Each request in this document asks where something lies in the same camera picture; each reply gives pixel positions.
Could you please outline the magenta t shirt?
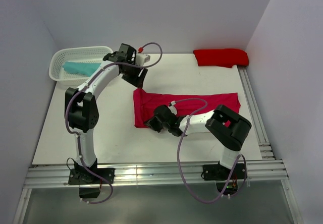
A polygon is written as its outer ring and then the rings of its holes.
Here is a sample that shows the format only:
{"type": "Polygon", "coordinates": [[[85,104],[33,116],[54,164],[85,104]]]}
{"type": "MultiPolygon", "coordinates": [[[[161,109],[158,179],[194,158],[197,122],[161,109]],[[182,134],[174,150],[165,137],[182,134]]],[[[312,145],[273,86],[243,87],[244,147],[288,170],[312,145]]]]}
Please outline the magenta t shirt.
{"type": "Polygon", "coordinates": [[[201,108],[204,106],[203,100],[207,102],[207,107],[200,110],[200,114],[214,110],[220,104],[223,104],[238,113],[241,106],[237,93],[175,95],[148,93],[143,89],[138,88],[133,92],[134,126],[136,128],[146,128],[144,122],[153,116],[153,111],[158,106],[169,105],[172,101],[178,100],[183,100],[183,102],[177,102],[175,104],[179,116],[188,115],[194,110],[201,108]]]}

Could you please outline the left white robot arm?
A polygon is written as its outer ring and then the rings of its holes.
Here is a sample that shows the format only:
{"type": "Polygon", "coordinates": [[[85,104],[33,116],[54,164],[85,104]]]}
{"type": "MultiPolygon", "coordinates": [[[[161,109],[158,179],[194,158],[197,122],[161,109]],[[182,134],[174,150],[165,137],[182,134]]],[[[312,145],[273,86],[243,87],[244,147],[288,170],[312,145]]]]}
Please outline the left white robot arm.
{"type": "Polygon", "coordinates": [[[108,53],[98,68],[77,88],[68,88],[65,92],[65,125],[76,138],[76,164],[84,167],[80,178],[93,183],[98,178],[94,152],[94,127],[99,120],[96,100],[107,85],[119,75],[131,85],[141,88],[148,69],[144,66],[150,56],[143,49],[121,44],[118,51],[108,53]]]}

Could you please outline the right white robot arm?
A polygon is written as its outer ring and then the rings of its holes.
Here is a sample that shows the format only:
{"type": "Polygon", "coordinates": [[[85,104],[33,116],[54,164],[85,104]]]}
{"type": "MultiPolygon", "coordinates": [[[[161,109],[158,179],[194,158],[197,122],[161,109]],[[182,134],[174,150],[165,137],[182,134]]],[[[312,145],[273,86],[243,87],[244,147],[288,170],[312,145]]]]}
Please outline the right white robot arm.
{"type": "Polygon", "coordinates": [[[224,147],[219,174],[225,179],[230,178],[236,172],[234,162],[252,127],[251,122],[223,104],[209,112],[192,116],[178,116],[176,113],[174,102],[160,105],[144,124],[156,132],[166,130],[176,137],[210,132],[224,147]]]}

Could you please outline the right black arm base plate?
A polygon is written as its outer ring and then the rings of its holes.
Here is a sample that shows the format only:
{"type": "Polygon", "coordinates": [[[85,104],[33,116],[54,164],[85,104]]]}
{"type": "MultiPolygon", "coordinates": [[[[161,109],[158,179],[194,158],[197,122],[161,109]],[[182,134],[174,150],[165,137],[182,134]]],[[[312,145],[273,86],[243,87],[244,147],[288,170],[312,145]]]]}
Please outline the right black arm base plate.
{"type": "MultiPolygon", "coordinates": [[[[227,181],[230,173],[230,169],[217,164],[205,164],[202,166],[201,177],[205,181],[216,181],[216,187],[219,192],[221,192],[224,187],[225,182],[227,181]]],[[[224,195],[234,195],[239,190],[238,181],[242,180],[243,183],[247,180],[247,171],[245,164],[238,163],[233,169],[233,173],[230,177],[230,181],[224,191],[224,195]]]]}

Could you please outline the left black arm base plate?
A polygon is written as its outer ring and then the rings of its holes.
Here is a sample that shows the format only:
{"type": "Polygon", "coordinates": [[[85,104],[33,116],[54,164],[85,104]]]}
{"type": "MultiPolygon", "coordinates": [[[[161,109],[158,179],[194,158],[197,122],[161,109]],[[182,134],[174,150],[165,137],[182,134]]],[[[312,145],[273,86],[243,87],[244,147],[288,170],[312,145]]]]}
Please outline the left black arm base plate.
{"type": "Polygon", "coordinates": [[[100,204],[109,200],[113,195],[113,182],[115,177],[115,168],[98,168],[97,160],[91,167],[84,167],[76,163],[72,158],[68,158],[66,166],[69,173],[68,185],[79,186],[80,200],[88,204],[100,204]],[[109,195],[103,200],[94,200],[99,197],[103,184],[110,187],[109,195]]]}

